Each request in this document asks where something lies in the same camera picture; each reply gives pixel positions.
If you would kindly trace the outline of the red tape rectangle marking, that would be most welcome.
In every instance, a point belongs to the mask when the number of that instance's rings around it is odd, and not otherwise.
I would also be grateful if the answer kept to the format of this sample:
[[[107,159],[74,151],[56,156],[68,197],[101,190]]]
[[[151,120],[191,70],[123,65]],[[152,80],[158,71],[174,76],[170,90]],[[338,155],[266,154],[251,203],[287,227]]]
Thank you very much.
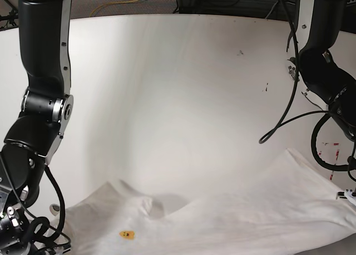
[[[332,165],[340,165],[339,155],[340,155],[340,143],[321,143],[318,147],[318,155],[325,162]]]

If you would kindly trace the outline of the white T-shirt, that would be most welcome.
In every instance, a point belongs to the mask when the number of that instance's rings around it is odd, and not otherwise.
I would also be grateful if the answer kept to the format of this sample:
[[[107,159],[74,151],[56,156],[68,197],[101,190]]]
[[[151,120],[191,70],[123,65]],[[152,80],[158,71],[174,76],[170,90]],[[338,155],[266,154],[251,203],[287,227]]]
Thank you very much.
[[[255,180],[163,217],[105,184],[66,211],[71,254],[296,254],[355,233],[355,208],[288,149]]]

